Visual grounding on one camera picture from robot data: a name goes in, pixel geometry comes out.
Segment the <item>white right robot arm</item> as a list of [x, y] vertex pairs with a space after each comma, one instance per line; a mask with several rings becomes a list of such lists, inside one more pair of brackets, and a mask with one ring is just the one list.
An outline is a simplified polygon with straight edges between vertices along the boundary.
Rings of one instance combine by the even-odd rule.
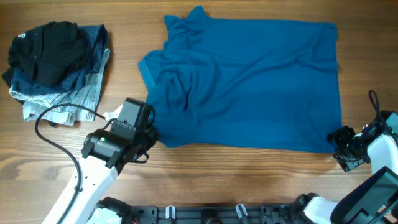
[[333, 157], [345, 172], [370, 164], [372, 175], [339, 202], [316, 194], [304, 197], [309, 223], [389, 223], [397, 216], [397, 113], [382, 111], [357, 134], [343, 126], [330, 133]]

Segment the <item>blue polo shirt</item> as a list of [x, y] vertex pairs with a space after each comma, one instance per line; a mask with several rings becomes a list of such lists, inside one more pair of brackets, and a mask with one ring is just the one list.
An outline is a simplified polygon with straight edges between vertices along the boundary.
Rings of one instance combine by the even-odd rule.
[[334, 23], [212, 18], [201, 6], [164, 22], [163, 48], [138, 64], [164, 145], [333, 152]]

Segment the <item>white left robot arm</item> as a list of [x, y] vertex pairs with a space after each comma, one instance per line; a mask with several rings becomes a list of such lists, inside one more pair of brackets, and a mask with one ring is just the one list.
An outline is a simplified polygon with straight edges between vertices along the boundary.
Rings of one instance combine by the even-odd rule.
[[121, 126], [89, 133], [78, 168], [43, 222], [87, 223], [124, 166], [129, 162], [142, 164], [138, 158], [147, 156], [158, 138], [153, 127], [140, 131]]

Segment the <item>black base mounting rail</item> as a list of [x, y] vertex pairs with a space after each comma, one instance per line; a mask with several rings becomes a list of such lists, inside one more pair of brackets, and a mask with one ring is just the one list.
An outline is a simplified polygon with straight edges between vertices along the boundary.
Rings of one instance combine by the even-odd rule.
[[131, 206], [115, 198], [98, 202], [81, 223], [209, 224], [209, 223], [344, 223], [346, 207], [317, 195], [301, 195], [290, 204], [240, 203], [233, 207]]

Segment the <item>black folded garment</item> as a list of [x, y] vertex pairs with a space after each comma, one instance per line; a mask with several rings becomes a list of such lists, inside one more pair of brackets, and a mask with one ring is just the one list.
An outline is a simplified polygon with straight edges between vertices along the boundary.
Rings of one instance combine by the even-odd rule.
[[15, 37], [9, 48], [10, 70], [41, 86], [53, 87], [83, 67], [88, 47], [78, 25], [49, 22]]

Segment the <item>light grey denim garment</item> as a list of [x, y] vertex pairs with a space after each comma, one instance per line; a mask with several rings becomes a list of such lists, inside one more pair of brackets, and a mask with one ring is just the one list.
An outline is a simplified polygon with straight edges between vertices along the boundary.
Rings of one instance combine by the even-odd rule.
[[14, 87], [11, 87], [9, 90], [10, 95], [17, 100], [23, 101], [22, 114], [24, 121], [35, 121], [42, 112], [55, 105], [59, 105], [59, 107], [45, 113], [42, 119], [68, 126], [72, 126], [75, 121], [94, 120], [95, 115], [93, 113], [72, 105], [80, 105], [93, 111], [97, 109], [100, 101], [103, 73], [110, 53], [110, 49], [104, 50], [99, 72], [87, 74], [85, 85], [79, 90], [30, 95], [20, 93]]

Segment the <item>navy folded garment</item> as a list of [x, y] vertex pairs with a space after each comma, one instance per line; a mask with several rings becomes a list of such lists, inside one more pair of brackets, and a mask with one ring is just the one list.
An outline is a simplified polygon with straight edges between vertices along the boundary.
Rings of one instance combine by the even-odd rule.
[[30, 95], [45, 95], [79, 90], [86, 82], [86, 75], [96, 73], [100, 69], [102, 55], [108, 46], [108, 31], [103, 24], [97, 26], [78, 26], [81, 35], [88, 47], [83, 67], [66, 75], [60, 84], [53, 87], [41, 86], [29, 81], [24, 73], [18, 69], [5, 72], [2, 77], [7, 85], [14, 87], [18, 92]]

